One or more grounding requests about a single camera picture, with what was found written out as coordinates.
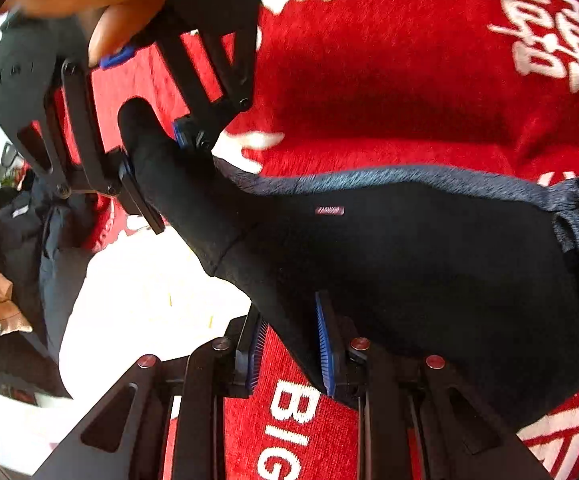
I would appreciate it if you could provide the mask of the red wedding bed blanket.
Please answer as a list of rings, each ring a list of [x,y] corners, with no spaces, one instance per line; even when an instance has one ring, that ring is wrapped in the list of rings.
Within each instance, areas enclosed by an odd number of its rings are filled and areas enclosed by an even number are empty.
[[[579,220],[579,0],[262,0],[255,104],[216,156],[266,178],[379,166],[457,167],[550,192],[558,219]],[[117,110],[144,96],[172,134],[186,113],[156,47],[93,75],[104,141],[120,142]],[[579,250],[565,256],[579,262]],[[307,393],[307,379],[270,333],[262,391],[227,400],[230,479],[352,479],[349,408],[320,400],[306,448],[264,434]],[[281,379],[294,390],[280,389]],[[579,479],[579,391],[556,396],[519,437],[554,479]]]

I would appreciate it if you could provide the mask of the black pants with blue trim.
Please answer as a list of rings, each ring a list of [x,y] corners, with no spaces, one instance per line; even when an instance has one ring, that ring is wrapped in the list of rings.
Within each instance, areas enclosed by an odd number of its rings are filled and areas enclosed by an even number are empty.
[[[118,114],[139,188],[204,271],[253,300],[321,387],[315,295],[397,356],[436,353],[512,427],[579,391],[579,178],[442,166],[300,178],[184,151],[148,102]]]

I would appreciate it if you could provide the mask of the black jacket pile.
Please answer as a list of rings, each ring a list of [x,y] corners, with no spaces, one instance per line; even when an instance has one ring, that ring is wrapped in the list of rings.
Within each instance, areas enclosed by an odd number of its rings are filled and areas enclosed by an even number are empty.
[[[53,361],[93,256],[86,240],[94,223],[93,196],[63,200],[38,178],[0,198],[0,273],[32,326],[27,340]]]

